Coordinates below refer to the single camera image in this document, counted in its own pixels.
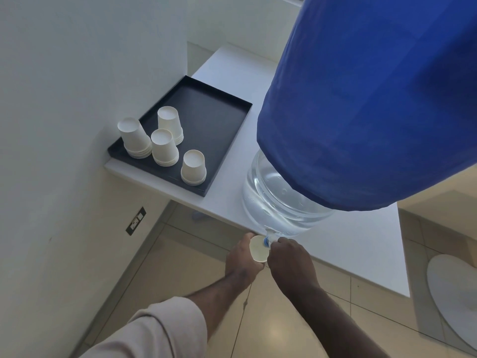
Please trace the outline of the white round base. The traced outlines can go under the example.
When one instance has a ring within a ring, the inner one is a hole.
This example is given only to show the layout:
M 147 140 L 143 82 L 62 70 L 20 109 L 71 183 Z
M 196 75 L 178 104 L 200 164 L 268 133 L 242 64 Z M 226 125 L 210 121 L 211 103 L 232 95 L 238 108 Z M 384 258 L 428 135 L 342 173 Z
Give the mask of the white round base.
M 427 265 L 430 294 L 450 329 L 477 350 L 477 268 L 448 254 Z

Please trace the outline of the person's left hand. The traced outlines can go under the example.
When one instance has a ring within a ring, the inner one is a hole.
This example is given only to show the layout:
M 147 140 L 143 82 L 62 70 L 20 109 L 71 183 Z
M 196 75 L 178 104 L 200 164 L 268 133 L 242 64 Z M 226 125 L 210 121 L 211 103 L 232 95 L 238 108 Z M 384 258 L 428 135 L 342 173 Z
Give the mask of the person's left hand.
M 240 277 L 243 286 L 246 288 L 254 282 L 256 276 L 264 267 L 265 264 L 253 260 L 249 248 L 240 248 L 236 244 L 226 257 L 225 275 L 232 274 Z

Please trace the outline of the beige shirt sleeve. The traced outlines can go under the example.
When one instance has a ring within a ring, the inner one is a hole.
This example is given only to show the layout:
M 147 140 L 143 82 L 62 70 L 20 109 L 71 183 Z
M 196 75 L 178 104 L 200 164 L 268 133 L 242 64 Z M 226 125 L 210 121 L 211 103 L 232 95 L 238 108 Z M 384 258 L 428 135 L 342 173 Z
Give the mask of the beige shirt sleeve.
M 207 329 L 199 307 L 173 297 L 137 311 L 80 358 L 205 358 Z

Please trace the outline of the person's right forearm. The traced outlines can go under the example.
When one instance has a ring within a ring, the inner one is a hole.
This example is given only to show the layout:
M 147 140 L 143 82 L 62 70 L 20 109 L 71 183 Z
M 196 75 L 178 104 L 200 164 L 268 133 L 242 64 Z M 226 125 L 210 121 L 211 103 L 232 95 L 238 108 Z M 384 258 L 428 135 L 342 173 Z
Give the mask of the person's right forearm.
M 329 358 L 390 358 L 318 285 L 292 284 L 279 288 L 312 329 Z

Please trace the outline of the white paper cup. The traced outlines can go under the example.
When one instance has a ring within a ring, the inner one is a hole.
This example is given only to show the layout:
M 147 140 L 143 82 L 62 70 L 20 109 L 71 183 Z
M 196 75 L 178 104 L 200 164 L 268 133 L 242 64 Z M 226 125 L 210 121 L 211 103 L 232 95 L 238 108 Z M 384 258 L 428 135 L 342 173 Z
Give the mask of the white paper cup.
M 270 253 L 268 238 L 262 235 L 252 237 L 249 242 L 249 250 L 255 262 L 266 263 Z

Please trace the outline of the clear water jug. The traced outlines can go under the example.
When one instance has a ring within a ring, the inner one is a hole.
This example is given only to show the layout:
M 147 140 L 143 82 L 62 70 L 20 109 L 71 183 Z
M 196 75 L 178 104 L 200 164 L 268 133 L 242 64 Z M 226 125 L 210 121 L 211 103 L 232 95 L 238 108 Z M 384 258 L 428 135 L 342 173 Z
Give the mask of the clear water jug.
M 254 223 L 276 236 L 300 235 L 335 210 L 295 191 L 259 149 L 243 184 L 244 210 Z

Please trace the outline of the blue cloth jug cover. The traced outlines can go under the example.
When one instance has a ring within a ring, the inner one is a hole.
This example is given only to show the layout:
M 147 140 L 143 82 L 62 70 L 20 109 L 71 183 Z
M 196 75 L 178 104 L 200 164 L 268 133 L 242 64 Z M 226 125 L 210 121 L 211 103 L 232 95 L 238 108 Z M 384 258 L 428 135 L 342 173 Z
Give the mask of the blue cloth jug cover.
M 477 164 L 477 0 L 304 0 L 257 142 L 292 189 L 342 211 Z

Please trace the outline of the person's left forearm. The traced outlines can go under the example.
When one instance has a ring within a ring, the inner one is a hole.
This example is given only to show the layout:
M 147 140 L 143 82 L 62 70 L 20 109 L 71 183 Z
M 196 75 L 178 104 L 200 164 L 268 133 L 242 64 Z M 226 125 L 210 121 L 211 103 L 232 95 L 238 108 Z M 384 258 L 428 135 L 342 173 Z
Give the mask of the person's left forearm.
M 254 282 L 259 272 L 260 270 L 234 270 L 211 285 L 186 296 L 204 317 L 207 340 L 211 339 L 231 305 Z

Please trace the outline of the person's right hand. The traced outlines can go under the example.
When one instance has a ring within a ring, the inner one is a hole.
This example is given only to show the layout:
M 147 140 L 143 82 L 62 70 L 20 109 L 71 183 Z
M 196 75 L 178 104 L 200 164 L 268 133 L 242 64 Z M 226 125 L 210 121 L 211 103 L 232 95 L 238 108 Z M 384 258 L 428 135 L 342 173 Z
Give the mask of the person's right hand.
M 301 245 L 300 256 L 267 259 L 278 288 L 290 300 L 320 288 L 311 256 Z

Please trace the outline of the stack of white paper cups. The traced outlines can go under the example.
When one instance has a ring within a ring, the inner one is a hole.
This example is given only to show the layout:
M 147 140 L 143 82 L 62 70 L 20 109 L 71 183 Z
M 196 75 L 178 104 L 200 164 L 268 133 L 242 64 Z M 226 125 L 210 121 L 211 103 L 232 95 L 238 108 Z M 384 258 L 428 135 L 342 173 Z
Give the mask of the stack of white paper cups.
M 172 133 L 167 129 L 157 129 L 151 134 L 152 156 L 154 161 L 162 167 L 171 167 L 179 159 Z
M 146 134 L 140 120 L 125 118 L 117 123 L 117 128 L 129 156 L 142 159 L 152 153 L 151 138 Z
M 205 156 L 199 150 L 184 153 L 181 178 L 189 186 L 197 186 L 206 180 Z
M 181 144 L 184 134 L 177 109 L 172 106 L 163 106 L 158 109 L 157 115 L 158 129 L 170 131 L 175 145 Z

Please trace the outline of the black wall socket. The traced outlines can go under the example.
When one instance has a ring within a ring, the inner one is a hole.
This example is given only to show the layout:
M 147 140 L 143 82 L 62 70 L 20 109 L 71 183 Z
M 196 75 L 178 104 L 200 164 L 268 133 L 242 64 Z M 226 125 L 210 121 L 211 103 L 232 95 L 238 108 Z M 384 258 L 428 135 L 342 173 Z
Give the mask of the black wall socket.
M 145 218 L 145 216 L 146 210 L 144 207 L 141 207 L 125 230 L 129 236 L 132 236 L 134 234 L 137 227 L 140 225 L 141 221 Z

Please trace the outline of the black rectangular tray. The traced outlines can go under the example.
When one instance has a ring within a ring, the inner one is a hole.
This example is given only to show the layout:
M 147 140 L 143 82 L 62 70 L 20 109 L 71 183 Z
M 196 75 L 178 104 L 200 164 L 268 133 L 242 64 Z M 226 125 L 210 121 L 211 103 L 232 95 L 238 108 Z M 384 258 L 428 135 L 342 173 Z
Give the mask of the black rectangular tray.
M 164 106 L 177 109 L 184 132 L 184 140 L 178 146 L 179 161 L 175 165 L 162 167 L 153 160 L 152 156 L 142 159 L 129 156 L 122 138 L 110 145 L 107 149 L 108 154 L 112 158 L 205 197 L 252 103 L 184 76 L 139 118 L 148 136 L 157 130 L 157 112 Z M 187 185 L 180 175 L 183 155 L 193 149 L 204 154 L 207 172 L 205 181 L 197 186 Z

